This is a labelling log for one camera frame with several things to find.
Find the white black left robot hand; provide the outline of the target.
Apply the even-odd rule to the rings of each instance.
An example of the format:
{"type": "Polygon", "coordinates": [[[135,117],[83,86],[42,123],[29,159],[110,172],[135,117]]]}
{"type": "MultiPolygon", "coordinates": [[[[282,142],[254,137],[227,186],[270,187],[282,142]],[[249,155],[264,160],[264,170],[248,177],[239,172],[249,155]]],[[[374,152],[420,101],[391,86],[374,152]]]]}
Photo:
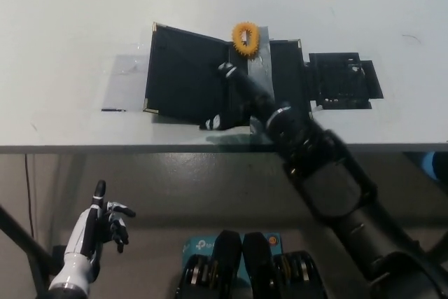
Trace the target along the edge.
{"type": "Polygon", "coordinates": [[[73,228],[64,253],[80,254],[88,260],[99,259],[102,245],[115,242],[118,253],[129,244],[125,216],[134,218],[137,214],[128,206],[107,201],[106,182],[97,182],[90,206],[83,211],[73,228]]]}

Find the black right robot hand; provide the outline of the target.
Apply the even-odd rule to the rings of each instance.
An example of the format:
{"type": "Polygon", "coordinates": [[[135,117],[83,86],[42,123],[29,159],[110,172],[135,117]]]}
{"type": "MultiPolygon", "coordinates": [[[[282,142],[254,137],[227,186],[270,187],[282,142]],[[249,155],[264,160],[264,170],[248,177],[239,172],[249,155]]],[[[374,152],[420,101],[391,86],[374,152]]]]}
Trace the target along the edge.
{"type": "Polygon", "coordinates": [[[221,111],[206,118],[199,124],[199,128],[207,131],[229,130],[245,125],[250,117],[256,118],[268,128],[278,110],[271,94],[232,63],[220,64],[218,74],[226,84],[235,89],[241,103],[234,111],[221,111]]]}

